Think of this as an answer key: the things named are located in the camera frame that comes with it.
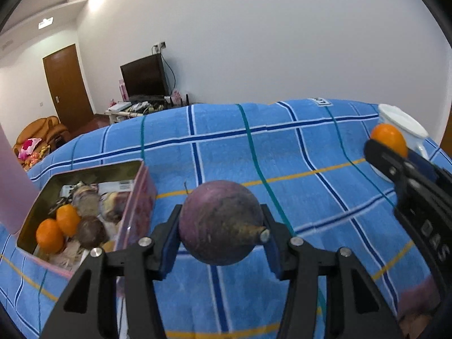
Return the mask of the person's right hand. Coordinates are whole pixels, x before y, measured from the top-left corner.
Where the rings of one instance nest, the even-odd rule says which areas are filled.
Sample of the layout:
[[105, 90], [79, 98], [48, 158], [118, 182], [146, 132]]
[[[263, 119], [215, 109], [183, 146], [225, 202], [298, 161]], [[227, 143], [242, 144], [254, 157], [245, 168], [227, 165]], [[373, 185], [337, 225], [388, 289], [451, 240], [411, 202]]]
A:
[[418, 338], [432, 320], [431, 312], [440, 304], [433, 277], [401, 293], [397, 320], [405, 338]]

